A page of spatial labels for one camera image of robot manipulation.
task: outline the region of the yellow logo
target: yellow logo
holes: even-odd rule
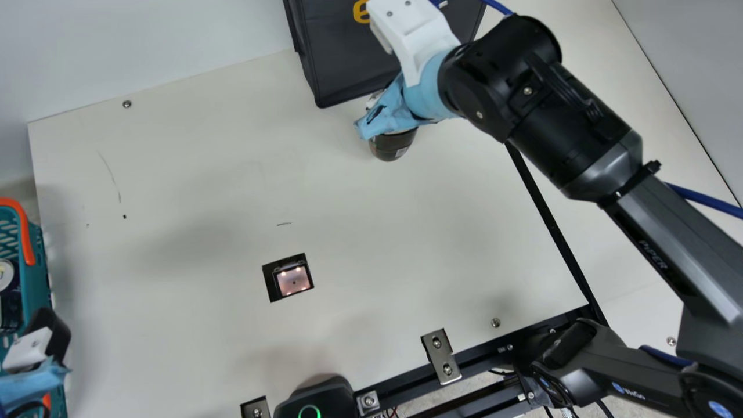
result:
[[[366,11],[368,0],[358,0],[354,3],[354,20],[364,25],[369,24],[369,12]]]

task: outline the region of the blue cable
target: blue cable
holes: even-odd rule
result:
[[[640,351],[644,351],[645,353],[650,354],[658,360],[665,361],[666,363],[670,363],[679,367],[688,367],[694,364],[694,361],[686,360],[685,358],[681,357],[671,356],[670,354],[664,353],[663,351],[650,347],[649,345],[641,346]]]
[[[671,190],[675,191],[679,196],[683,197],[686,200],[697,202],[700,205],[709,206],[712,209],[716,209],[736,218],[743,219],[743,209],[735,205],[731,205],[730,203],[723,202],[720,199],[715,199],[712,196],[707,196],[706,194],[695,192],[694,190],[689,190],[675,184],[666,184],[668,184],[668,187],[671,187]]]
[[[492,7],[493,9],[503,13],[504,15],[512,15],[513,12],[508,7],[505,7],[503,4],[500,3],[500,1],[497,0],[482,0],[483,3],[487,4],[488,6]]]

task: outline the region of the white wall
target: white wall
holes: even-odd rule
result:
[[[743,1],[614,3],[733,194],[743,202]]]
[[[280,0],[0,0],[0,184],[29,121],[286,48]]]

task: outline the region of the square hole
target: square hole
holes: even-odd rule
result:
[[[298,295],[315,287],[304,254],[263,265],[263,278],[271,302]]]

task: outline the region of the metal bracket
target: metal bracket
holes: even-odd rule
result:
[[[240,404],[242,418],[271,418],[271,409],[268,408],[266,397],[263,396],[244,404]]]
[[[454,360],[452,345],[449,343],[449,338],[443,328],[422,336],[421,341],[426,348],[426,354],[431,361],[431,365],[433,365],[433,369],[436,370],[438,382],[442,386],[462,378],[459,366]]]
[[[377,396],[377,391],[372,390],[371,392],[357,396],[356,406],[359,408],[359,414],[362,417],[369,412],[379,409],[379,396]]]

